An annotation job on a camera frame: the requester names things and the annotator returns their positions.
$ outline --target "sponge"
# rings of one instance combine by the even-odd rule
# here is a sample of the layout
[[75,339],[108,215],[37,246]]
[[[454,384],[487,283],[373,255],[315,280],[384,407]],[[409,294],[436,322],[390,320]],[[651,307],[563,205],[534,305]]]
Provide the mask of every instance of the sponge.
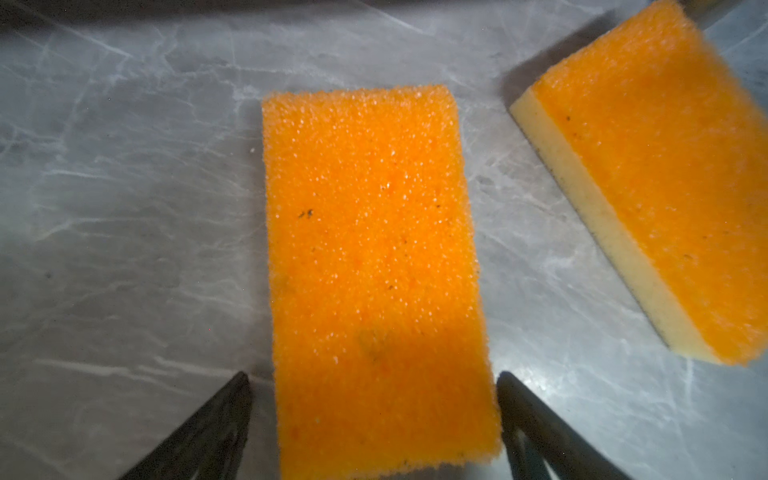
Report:
[[768,119],[673,0],[551,68],[511,107],[669,346],[768,345]]
[[496,456],[448,89],[274,94],[263,140],[282,478]]

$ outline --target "marble countertop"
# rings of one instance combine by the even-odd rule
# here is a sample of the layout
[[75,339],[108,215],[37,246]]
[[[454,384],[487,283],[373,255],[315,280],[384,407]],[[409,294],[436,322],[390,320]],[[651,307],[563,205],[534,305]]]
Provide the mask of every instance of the marble countertop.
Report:
[[[0,472],[116,478],[244,369],[276,478],[260,99],[443,83],[494,371],[637,480],[765,478],[768,359],[668,352],[505,108],[642,4],[0,0]],[[768,3],[707,35],[768,108]]]

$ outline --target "gray marble surface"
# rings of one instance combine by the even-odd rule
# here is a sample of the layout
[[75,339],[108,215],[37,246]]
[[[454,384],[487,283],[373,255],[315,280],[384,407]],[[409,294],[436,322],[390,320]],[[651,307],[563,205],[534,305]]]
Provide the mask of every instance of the gray marble surface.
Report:
[[[638,480],[768,477],[768,359],[669,353],[505,110],[642,1],[129,3],[0,0],[0,477],[115,478],[238,369],[240,478],[277,477],[260,99],[431,83],[460,108],[494,371]],[[767,15],[707,30],[764,108]]]

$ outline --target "rectangular sponge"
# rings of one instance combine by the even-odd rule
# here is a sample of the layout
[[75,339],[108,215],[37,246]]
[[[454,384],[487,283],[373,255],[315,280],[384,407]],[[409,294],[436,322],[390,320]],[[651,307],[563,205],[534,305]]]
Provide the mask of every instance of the rectangular sponge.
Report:
[[768,120],[673,0],[550,68],[512,115],[669,346],[768,343]]
[[275,94],[263,140],[283,480],[496,456],[448,89]]

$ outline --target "orange scouring pad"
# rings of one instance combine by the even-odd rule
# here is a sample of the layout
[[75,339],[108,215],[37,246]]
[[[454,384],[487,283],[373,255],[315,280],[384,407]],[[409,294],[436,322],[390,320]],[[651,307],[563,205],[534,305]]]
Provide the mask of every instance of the orange scouring pad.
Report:
[[512,115],[669,346],[768,344],[768,120],[673,0],[566,58]]
[[283,480],[495,457],[448,89],[274,94],[263,139]]

